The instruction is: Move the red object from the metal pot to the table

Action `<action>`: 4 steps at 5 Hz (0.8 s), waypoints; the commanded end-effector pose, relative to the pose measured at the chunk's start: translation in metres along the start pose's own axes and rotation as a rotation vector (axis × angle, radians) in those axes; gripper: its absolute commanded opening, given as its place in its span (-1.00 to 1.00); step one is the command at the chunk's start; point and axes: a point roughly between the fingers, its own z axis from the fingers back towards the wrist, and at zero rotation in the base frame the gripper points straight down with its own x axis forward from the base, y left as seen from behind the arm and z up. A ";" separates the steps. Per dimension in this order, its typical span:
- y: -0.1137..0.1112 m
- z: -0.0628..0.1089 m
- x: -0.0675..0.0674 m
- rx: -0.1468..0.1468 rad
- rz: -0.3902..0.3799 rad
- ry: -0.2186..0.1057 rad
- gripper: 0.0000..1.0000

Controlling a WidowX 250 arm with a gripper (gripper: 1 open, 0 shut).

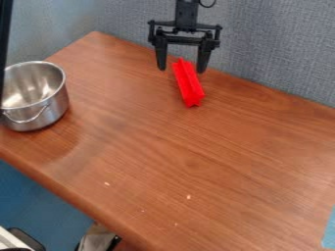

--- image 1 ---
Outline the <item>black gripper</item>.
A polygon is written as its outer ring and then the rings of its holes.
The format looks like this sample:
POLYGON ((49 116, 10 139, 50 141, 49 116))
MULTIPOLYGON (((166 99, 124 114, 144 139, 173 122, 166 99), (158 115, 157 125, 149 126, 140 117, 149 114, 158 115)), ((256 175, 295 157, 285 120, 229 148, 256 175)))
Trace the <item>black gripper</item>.
POLYGON ((148 41, 154 46, 157 67, 161 71, 166 69, 168 45, 199 46, 196 72, 203 74, 207 70, 212 50, 221 45, 220 25, 196 24, 193 27, 177 26, 176 21, 148 21, 148 41))

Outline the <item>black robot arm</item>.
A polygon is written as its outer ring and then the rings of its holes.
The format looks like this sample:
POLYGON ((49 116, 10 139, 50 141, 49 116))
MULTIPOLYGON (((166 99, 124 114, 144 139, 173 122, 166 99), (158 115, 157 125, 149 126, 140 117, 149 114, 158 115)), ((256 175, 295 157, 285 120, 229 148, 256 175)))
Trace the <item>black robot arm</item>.
POLYGON ((215 3, 204 5, 201 0, 176 0, 174 16, 172 21, 148 21, 148 42, 154 47, 157 67, 166 69, 168 46, 170 44, 196 46, 196 72, 207 70, 212 51, 220 47, 220 25, 197 23, 199 7, 212 8, 215 3))

